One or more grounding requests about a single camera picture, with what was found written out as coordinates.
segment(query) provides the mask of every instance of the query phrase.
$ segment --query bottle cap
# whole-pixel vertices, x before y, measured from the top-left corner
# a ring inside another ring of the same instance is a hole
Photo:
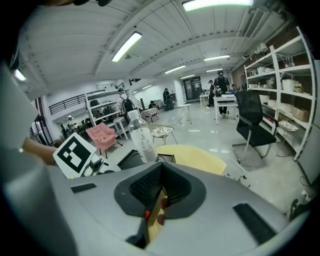
[[[133,118],[138,118],[139,117],[139,113],[138,113],[138,110],[132,110],[130,112],[128,112],[128,117],[130,119],[133,119]]]

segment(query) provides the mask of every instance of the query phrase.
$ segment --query white desk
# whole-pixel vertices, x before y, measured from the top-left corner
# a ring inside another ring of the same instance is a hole
[[[128,140],[129,140],[129,139],[128,139],[128,136],[127,136],[127,134],[126,134],[126,131],[125,131],[124,126],[122,125],[122,121],[123,121],[123,120],[125,120],[125,118],[124,118],[123,116],[121,116],[121,117],[118,117],[117,119],[114,119],[114,120],[113,120],[113,123],[114,123],[115,129],[116,129],[116,131],[118,132],[120,138],[122,138],[122,135],[121,135],[121,132],[119,131],[118,124],[120,125],[121,131],[122,131],[125,139],[128,141]]]
[[[184,117],[184,114],[186,116],[186,119],[188,121],[190,120],[190,124],[192,124],[189,106],[191,106],[191,104],[183,104],[183,105],[177,106],[178,109],[180,109],[180,124],[181,124],[181,119]]]
[[[218,124],[218,108],[219,107],[237,107],[236,97],[213,97],[214,99],[214,110],[215,110],[215,124]]]
[[[203,104],[204,104],[204,98],[208,98],[208,100],[209,100],[209,94],[200,95],[200,106],[201,106],[201,108],[203,107]]]

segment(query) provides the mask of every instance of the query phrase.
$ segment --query pink armchair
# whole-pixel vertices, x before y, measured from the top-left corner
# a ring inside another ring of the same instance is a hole
[[[89,137],[92,139],[95,147],[100,150],[105,151],[105,158],[107,157],[107,149],[113,146],[114,144],[118,143],[116,140],[115,130],[106,126],[103,122],[99,123],[98,125],[85,130]]]

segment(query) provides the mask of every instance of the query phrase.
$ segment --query glossy floor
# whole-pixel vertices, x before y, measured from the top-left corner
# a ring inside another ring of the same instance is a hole
[[[215,125],[214,108],[201,108],[199,103],[192,103],[189,108],[192,124],[185,117],[179,124],[180,112],[178,109],[168,112],[160,111],[159,120],[154,117],[153,122],[173,126],[173,134],[178,144],[206,150],[222,159],[228,166],[233,166],[232,171],[229,169],[223,174],[226,176],[229,174],[232,179],[236,180],[244,175],[247,179],[241,179],[242,184],[275,205],[282,213],[286,213],[290,209],[294,199],[302,201],[301,193],[303,190],[311,195],[314,193],[308,186],[303,185],[307,182],[302,177],[303,173],[298,163],[293,161],[292,156],[276,156],[277,153],[285,155],[290,150],[283,144],[273,144],[268,156],[264,159],[261,159],[257,152],[249,147],[246,158],[241,165],[236,162],[231,145],[246,141],[236,131],[237,120],[234,119],[234,108],[229,109],[228,119],[221,119],[219,116],[218,125]],[[127,141],[122,137],[118,141],[123,143],[123,146],[116,145],[110,148],[107,153],[108,160],[114,163],[118,163],[134,148],[132,140]],[[162,139],[159,138],[156,138],[154,143],[155,146],[163,145]],[[169,135],[166,144],[175,143],[174,138]],[[240,156],[244,148],[244,146],[237,147],[236,150]],[[261,152],[265,150],[265,146],[260,147]]]

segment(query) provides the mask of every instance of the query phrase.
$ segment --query fluorescent light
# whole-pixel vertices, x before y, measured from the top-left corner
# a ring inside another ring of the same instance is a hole
[[[135,31],[129,39],[121,46],[115,56],[112,58],[113,62],[118,62],[121,57],[133,46],[140,38],[142,38],[142,34]]]
[[[182,3],[184,9],[189,12],[203,7],[210,6],[225,6],[225,5],[239,5],[252,6],[254,0],[191,0]]]
[[[180,77],[180,79],[190,78],[190,77],[194,77],[194,76],[195,76],[194,74],[191,74],[191,75],[187,75],[187,76],[184,76],[184,77]]]
[[[217,60],[217,59],[225,59],[225,58],[229,58],[230,55],[224,55],[224,56],[218,56],[218,57],[212,57],[212,58],[205,58],[204,61],[212,61],[212,60]]]
[[[168,74],[168,73],[170,73],[170,72],[173,72],[173,71],[176,71],[176,70],[185,68],[185,67],[186,67],[185,65],[178,66],[178,67],[176,67],[176,68],[174,68],[174,69],[171,69],[171,70],[169,70],[169,71],[167,71],[167,72],[164,72],[164,73],[165,73],[165,74]]]
[[[215,72],[215,71],[219,71],[219,70],[223,70],[223,68],[218,68],[218,69],[207,70],[206,72]]]
[[[26,77],[18,69],[15,70],[14,76],[18,78],[20,81],[26,80]]]
[[[142,89],[147,89],[148,87],[152,86],[152,84],[146,86],[146,87],[143,87]]]

